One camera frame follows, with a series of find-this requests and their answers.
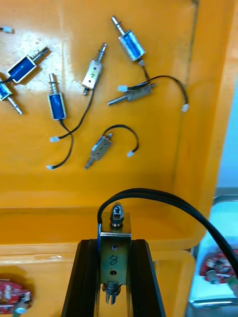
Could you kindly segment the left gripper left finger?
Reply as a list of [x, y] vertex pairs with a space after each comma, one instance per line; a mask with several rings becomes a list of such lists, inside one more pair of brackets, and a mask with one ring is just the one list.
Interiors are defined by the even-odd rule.
[[97, 240], [81, 240], [76, 249], [61, 316], [97, 317], [99, 299]]

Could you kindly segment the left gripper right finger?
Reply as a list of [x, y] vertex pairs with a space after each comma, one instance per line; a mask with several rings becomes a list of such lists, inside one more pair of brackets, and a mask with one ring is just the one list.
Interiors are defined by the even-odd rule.
[[165, 308], [149, 245], [145, 240], [131, 242], [127, 272], [127, 315], [164, 317]]

